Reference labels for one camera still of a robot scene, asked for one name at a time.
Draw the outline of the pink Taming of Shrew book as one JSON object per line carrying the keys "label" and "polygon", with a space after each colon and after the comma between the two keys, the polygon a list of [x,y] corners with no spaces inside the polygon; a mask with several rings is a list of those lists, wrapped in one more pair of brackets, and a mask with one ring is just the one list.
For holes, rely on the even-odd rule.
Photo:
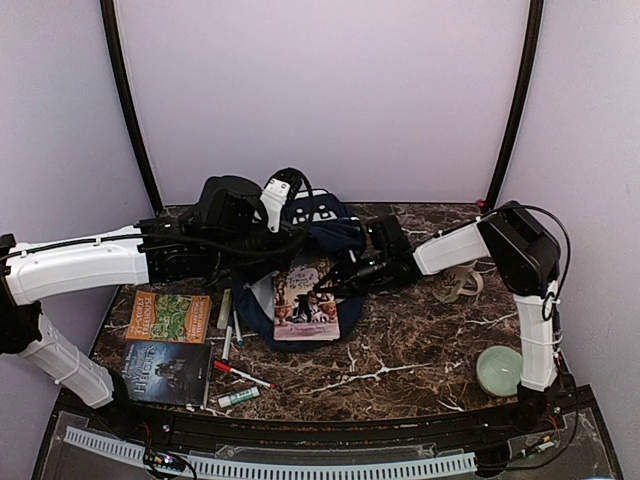
{"label": "pink Taming of Shrew book", "polygon": [[273,277],[275,341],[334,341],[340,337],[335,297],[314,291],[330,267],[328,258],[308,258]]}

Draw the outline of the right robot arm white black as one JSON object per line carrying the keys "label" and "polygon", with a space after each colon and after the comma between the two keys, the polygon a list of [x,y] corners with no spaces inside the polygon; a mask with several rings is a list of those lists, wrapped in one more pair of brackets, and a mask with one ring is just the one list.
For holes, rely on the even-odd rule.
{"label": "right robot arm white black", "polygon": [[562,333],[558,305],[571,256],[536,218],[538,207],[510,201],[412,245],[393,215],[367,223],[375,251],[348,254],[313,287],[339,298],[408,286],[482,258],[493,261],[516,302],[520,322],[523,389],[543,393],[559,374]]}

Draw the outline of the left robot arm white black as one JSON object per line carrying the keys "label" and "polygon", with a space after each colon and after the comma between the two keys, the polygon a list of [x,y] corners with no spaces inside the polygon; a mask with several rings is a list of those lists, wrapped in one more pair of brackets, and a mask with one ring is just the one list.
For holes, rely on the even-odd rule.
{"label": "left robot arm white black", "polygon": [[260,258],[278,232],[288,184],[264,187],[233,175],[209,178],[179,219],[152,218],[115,231],[40,244],[1,238],[1,351],[36,365],[120,436],[141,427],[119,374],[67,340],[43,299],[103,286],[160,284],[221,275]]}

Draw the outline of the navy blue student backpack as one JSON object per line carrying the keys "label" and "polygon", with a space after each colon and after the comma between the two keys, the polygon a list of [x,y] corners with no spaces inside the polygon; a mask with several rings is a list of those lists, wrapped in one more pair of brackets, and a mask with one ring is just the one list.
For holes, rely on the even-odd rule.
{"label": "navy blue student backpack", "polygon": [[363,252],[366,241],[360,220],[334,194],[315,189],[313,203],[310,209],[302,192],[283,211],[294,226],[313,217],[308,240],[293,260],[271,259],[232,277],[236,312],[276,352],[308,352],[347,339],[365,303],[363,296],[317,291],[339,256]]}

